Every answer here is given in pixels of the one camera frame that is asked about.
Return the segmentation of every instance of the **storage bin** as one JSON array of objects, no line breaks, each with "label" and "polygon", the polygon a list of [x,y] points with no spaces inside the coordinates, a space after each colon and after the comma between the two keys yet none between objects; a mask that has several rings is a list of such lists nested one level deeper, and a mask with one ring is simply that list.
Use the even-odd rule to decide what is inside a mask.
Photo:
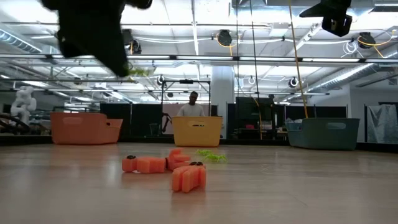
[{"label": "storage bin", "polygon": [[96,145],[117,143],[123,119],[106,119],[101,113],[52,112],[55,144]]},{"label": "storage bin", "polygon": [[308,118],[303,123],[287,124],[289,143],[308,149],[354,150],[358,136],[359,119]]},{"label": "storage bin", "polygon": [[222,117],[175,116],[172,121],[177,146],[216,147],[220,143]]}]

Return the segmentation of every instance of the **wooden floor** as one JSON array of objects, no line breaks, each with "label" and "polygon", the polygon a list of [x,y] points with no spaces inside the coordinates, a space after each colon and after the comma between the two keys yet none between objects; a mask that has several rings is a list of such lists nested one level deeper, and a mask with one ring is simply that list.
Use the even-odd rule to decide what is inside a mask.
[{"label": "wooden floor", "polygon": [[221,146],[228,163],[207,164],[207,190],[189,194],[170,173],[121,170],[171,148],[0,147],[0,223],[398,223],[398,154]]}]

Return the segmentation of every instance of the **white shirt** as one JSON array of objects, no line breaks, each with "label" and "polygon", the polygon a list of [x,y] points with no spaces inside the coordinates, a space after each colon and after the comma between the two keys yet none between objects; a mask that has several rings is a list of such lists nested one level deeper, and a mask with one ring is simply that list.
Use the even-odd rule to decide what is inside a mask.
[{"label": "white shirt", "polygon": [[200,105],[195,104],[192,106],[189,103],[183,105],[177,114],[177,116],[204,116],[204,115],[205,112]]}]

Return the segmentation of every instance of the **fluorescent light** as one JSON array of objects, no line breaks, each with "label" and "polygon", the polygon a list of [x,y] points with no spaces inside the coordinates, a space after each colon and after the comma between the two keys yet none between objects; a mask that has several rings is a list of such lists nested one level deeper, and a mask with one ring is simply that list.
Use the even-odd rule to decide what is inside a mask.
[{"label": "fluorescent light", "polygon": [[177,56],[179,60],[232,60],[233,57],[212,56]]},{"label": "fluorescent light", "polygon": [[376,3],[374,6],[398,6],[398,4],[397,3],[390,3],[390,4],[378,4],[378,3]]},{"label": "fluorescent light", "polygon": [[274,94],[274,95],[290,95],[290,93],[287,92],[266,92],[266,91],[259,91],[260,94]]},{"label": "fluorescent light", "polygon": [[265,62],[294,62],[294,58],[283,58],[283,57],[240,57],[240,60],[246,61],[265,61]]},{"label": "fluorescent light", "polygon": [[81,101],[93,101],[93,99],[88,98],[88,97],[80,97],[80,96],[78,96],[78,97],[75,97],[75,98],[78,99],[78,100],[81,100]]},{"label": "fluorescent light", "polygon": [[170,59],[170,56],[166,55],[128,55],[128,59]]},{"label": "fluorescent light", "polygon": [[83,90],[83,91],[87,91],[87,92],[102,92],[102,93],[105,93],[105,92],[112,92],[113,90]]},{"label": "fluorescent light", "polygon": [[79,91],[79,90],[70,90],[70,89],[49,89],[49,91]]},{"label": "fluorescent light", "polygon": [[398,63],[398,59],[366,59],[369,63]]},{"label": "fluorescent light", "polygon": [[38,87],[47,87],[48,85],[42,82],[37,82],[37,81],[22,81],[23,83],[26,83],[28,85],[32,86],[38,86]]},{"label": "fluorescent light", "polygon": [[31,37],[31,39],[49,39],[49,38],[55,38],[55,37],[53,35],[40,35],[40,36]]},{"label": "fluorescent light", "polygon": [[304,95],[308,96],[325,96],[329,95],[328,93],[304,93]]},{"label": "fluorescent light", "polygon": [[303,58],[303,62],[358,62],[358,58]]},{"label": "fluorescent light", "polygon": [[[63,59],[65,58],[63,55],[50,55],[53,58],[59,58],[59,59]],[[74,57],[75,59],[95,59],[94,56],[92,55],[84,55],[84,56],[79,56],[79,57]]]},{"label": "fluorescent light", "polygon": [[60,95],[60,96],[64,96],[64,97],[69,97],[69,95],[66,95],[66,94],[64,94],[64,93],[60,93],[60,92],[57,92],[57,91],[56,91],[56,94],[58,94],[58,95]]}]

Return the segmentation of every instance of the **person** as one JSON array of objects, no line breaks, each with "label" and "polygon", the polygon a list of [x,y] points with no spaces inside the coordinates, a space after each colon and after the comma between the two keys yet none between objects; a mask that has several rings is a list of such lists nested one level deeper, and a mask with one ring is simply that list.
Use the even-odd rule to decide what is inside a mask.
[{"label": "person", "polygon": [[178,112],[177,116],[204,116],[205,112],[203,108],[196,104],[198,99],[198,93],[193,91],[189,96],[189,103],[183,105]]}]

